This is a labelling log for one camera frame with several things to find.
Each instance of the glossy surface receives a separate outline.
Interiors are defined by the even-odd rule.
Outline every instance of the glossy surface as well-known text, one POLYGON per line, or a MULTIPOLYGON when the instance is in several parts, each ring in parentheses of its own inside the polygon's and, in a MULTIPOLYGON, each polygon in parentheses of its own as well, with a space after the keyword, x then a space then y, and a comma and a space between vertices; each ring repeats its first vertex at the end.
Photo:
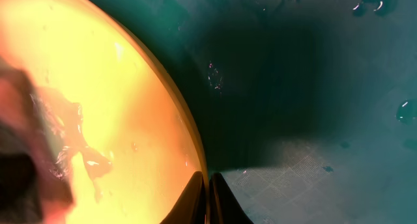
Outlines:
POLYGON ((49 140, 76 201, 66 223, 159 223, 202 170, 177 96, 90 2, 0 0, 0 56, 30 73, 56 116, 49 140))
POLYGON ((415 0, 91 1, 165 66, 255 223, 417 222, 417 126, 396 118, 417 97, 415 0))

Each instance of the scratched surface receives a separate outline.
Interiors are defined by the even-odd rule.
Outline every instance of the scratched surface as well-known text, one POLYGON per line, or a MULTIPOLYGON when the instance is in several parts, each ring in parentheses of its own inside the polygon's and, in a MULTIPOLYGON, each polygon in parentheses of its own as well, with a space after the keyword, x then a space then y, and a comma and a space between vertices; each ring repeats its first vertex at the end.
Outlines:
POLYGON ((417 223, 414 0, 91 1, 165 66, 254 223, 417 223))

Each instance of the teal background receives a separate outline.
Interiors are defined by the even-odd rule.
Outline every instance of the teal background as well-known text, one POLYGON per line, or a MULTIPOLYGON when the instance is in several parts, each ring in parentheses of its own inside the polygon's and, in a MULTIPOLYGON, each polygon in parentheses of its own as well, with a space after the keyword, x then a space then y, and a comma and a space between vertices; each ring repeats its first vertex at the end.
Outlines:
POLYGON ((395 116, 415 0, 91 1, 164 65, 254 223, 417 223, 417 126, 395 116))

